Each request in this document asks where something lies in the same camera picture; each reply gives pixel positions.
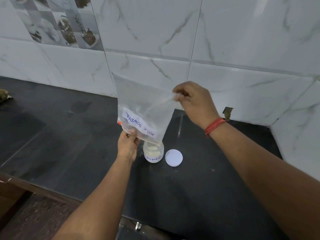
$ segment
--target white jar lid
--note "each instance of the white jar lid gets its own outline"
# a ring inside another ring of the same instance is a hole
[[[168,165],[172,167],[179,166],[182,162],[183,156],[181,152],[179,152],[176,149],[171,149],[167,151],[165,154],[165,161],[167,162]]]

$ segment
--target person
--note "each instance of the person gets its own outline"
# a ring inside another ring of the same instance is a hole
[[[188,81],[173,89],[190,120],[205,130],[219,118],[207,89]],[[291,239],[320,239],[320,182],[268,152],[228,123],[210,132],[244,183]],[[124,131],[110,170],[70,215],[54,240],[115,239],[140,140]]]

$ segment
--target red bracelet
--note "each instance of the red bracelet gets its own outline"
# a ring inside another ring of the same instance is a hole
[[[207,137],[209,137],[209,134],[217,128],[219,125],[225,123],[226,121],[223,118],[218,118],[215,121],[213,121],[208,127],[204,130]]]

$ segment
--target black countertop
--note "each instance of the black countertop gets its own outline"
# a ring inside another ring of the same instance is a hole
[[[0,77],[0,173],[84,200],[117,155],[117,99]],[[231,121],[280,157],[268,128]],[[213,140],[176,110],[163,139],[178,167],[149,163],[142,143],[123,215],[186,239],[286,239]]]

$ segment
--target person's left arm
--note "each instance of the person's left arm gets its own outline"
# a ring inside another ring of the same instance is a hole
[[[115,239],[139,142],[136,131],[131,135],[122,131],[118,140],[118,156],[108,173],[63,223],[52,240]]]

